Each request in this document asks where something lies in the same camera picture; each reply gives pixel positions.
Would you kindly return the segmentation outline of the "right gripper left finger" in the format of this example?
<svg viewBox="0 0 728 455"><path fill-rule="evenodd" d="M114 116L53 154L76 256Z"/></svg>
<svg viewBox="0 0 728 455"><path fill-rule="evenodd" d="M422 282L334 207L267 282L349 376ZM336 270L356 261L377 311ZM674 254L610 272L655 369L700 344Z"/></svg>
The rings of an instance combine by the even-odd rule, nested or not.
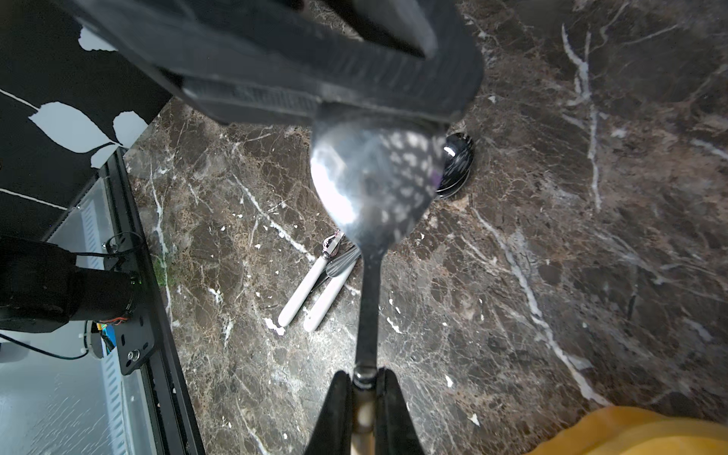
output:
<svg viewBox="0 0 728 455"><path fill-rule="evenodd" d="M304 455L350 455L354 428L353 384L345 371L334 374Z"/></svg>

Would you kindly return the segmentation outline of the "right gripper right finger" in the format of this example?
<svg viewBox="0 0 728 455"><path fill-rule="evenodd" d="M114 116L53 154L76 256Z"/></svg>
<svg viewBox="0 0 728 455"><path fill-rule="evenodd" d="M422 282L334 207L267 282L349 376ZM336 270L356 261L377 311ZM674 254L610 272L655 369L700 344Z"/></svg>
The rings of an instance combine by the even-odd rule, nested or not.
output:
<svg viewBox="0 0 728 455"><path fill-rule="evenodd" d="M375 386L375 454L424 455L396 374L381 368Z"/></svg>

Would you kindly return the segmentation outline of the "yellow plastic storage box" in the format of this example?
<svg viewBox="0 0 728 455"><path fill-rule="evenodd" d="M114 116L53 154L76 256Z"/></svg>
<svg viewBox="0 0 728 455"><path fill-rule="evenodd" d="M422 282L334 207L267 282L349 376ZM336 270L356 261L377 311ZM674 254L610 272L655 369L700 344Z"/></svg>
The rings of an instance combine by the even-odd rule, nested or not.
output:
<svg viewBox="0 0 728 455"><path fill-rule="evenodd" d="M634 407L607 407L539 444L534 454L725 454L727 427Z"/></svg>

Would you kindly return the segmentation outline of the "spoon with wooden handle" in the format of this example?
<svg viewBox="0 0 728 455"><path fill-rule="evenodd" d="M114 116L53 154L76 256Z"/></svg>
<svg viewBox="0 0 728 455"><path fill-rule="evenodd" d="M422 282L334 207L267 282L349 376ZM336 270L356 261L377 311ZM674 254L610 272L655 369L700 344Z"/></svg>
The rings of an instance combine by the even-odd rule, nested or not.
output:
<svg viewBox="0 0 728 455"><path fill-rule="evenodd" d="M312 179L326 212L363 261L353 384L351 454L375 454L382 262L432 203L445 136L427 121L338 105L320 108L311 140Z"/></svg>

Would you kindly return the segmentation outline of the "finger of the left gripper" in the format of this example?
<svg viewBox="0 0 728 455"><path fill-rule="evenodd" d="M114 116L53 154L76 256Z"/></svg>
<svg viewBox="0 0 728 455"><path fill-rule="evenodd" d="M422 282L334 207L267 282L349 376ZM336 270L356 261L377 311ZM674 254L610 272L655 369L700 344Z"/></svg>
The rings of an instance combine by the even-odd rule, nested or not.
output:
<svg viewBox="0 0 728 455"><path fill-rule="evenodd" d="M462 119L483 55L449 1L333 1L354 32L301 1L66 1L63 8L189 106L222 124L307 125L320 106Z"/></svg>

